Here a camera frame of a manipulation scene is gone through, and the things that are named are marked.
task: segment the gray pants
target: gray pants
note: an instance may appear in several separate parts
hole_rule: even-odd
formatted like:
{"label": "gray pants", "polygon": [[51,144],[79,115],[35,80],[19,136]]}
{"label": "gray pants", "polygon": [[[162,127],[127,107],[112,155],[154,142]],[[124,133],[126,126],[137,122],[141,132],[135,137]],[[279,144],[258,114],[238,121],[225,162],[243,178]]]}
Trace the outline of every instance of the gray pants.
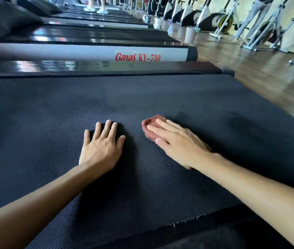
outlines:
{"label": "gray pants", "polygon": [[249,37],[254,33],[254,31],[258,28],[260,23],[263,21],[263,19],[267,15],[267,13],[270,9],[270,6],[271,6],[271,3],[265,4],[263,2],[260,2],[259,0],[255,0],[250,12],[248,13],[248,16],[246,17],[246,20],[243,22],[241,27],[238,29],[238,32],[236,33],[234,38],[238,39],[240,37],[240,35],[243,33],[244,29],[247,27],[247,25],[253,20],[253,18],[257,15],[257,13],[260,12],[254,25],[251,27],[251,29],[249,30],[249,32],[245,38],[246,40],[249,39]]}

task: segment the wooden floor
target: wooden floor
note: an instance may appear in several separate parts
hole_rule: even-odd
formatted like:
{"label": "wooden floor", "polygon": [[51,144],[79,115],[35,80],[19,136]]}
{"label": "wooden floor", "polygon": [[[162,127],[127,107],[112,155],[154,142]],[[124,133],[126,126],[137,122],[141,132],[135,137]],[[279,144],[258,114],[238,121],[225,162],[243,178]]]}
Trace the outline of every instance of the wooden floor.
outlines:
{"label": "wooden floor", "polygon": [[[142,18],[143,13],[132,12]],[[162,29],[169,28],[164,21]],[[171,36],[184,42],[186,28],[172,25]],[[232,43],[233,38],[225,36],[220,40],[198,33],[194,45],[198,49],[198,61],[209,61],[235,71],[235,77],[242,84],[272,101],[294,116],[294,66],[287,63],[294,54],[282,52],[253,52]]]}

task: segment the forearm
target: forearm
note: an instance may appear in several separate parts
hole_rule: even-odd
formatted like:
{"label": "forearm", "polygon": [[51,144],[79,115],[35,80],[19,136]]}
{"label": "forearm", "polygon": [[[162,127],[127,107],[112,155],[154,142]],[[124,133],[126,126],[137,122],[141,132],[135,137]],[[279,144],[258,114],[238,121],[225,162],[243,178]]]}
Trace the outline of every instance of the forearm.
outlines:
{"label": "forearm", "polygon": [[294,245],[294,188],[210,154],[197,169],[216,181]]}
{"label": "forearm", "polygon": [[86,186],[82,167],[0,208],[0,248],[25,248]]}

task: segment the person's leg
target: person's leg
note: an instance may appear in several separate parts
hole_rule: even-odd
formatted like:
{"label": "person's leg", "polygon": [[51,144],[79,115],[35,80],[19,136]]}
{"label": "person's leg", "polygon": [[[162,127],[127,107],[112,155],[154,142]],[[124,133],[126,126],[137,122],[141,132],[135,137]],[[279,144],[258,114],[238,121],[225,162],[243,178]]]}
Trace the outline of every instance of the person's leg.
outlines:
{"label": "person's leg", "polygon": [[108,14],[108,10],[105,8],[105,2],[104,2],[104,0],[101,0],[101,5],[102,5],[102,8],[100,8],[98,10],[98,13],[99,14]]}
{"label": "person's leg", "polygon": [[257,13],[262,8],[262,4],[259,0],[255,0],[253,2],[252,8],[248,13],[248,16],[246,17],[245,21],[242,23],[240,28],[238,29],[236,35],[234,35],[234,41],[237,42],[238,38],[241,36],[241,34],[244,32],[244,29],[247,27],[247,25],[253,20],[253,18],[257,15]]}
{"label": "person's leg", "polygon": [[94,0],[88,0],[88,5],[86,8],[84,8],[85,11],[91,11],[96,12],[96,9],[94,7]]}
{"label": "person's leg", "polygon": [[251,27],[251,29],[249,30],[247,36],[246,36],[246,40],[248,40],[250,38],[250,36],[257,30],[257,28],[259,27],[259,25],[261,24],[261,22],[263,21],[263,19],[265,18],[265,16],[267,15],[269,9],[271,7],[271,3],[269,4],[264,4],[263,8],[261,9],[254,25]]}

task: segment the cup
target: cup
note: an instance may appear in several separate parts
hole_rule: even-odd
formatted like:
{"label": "cup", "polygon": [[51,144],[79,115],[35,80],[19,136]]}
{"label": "cup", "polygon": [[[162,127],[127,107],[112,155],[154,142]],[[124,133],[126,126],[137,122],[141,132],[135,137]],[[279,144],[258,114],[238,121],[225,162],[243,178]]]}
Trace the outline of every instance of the cup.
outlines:
{"label": "cup", "polygon": [[185,34],[185,43],[193,44],[197,35],[197,29],[195,27],[187,27]]}
{"label": "cup", "polygon": [[154,29],[161,29],[162,28],[162,23],[163,23],[163,18],[156,17],[154,19]]}

